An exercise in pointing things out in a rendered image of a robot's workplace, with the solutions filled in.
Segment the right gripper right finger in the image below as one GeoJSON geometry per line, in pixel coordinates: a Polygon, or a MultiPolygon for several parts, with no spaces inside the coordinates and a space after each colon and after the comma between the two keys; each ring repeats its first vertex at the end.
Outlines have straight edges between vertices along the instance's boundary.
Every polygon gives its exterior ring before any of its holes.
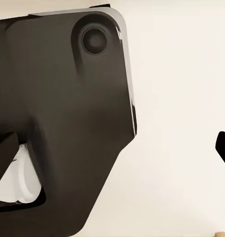
{"type": "Polygon", "coordinates": [[[216,146],[215,146],[217,152],[220,154],[221,158],[225,162],[225,132],[220,131],[217,140],[216,140],[216,146]]]}

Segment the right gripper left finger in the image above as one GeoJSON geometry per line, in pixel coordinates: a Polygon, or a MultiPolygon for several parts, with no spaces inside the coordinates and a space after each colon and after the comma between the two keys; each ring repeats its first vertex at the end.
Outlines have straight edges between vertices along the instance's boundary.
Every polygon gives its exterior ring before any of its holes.
{"type": "Polygon", "coordinates": [[[0,135],[0,180],[19,150],[15,131],[0,135]]]}

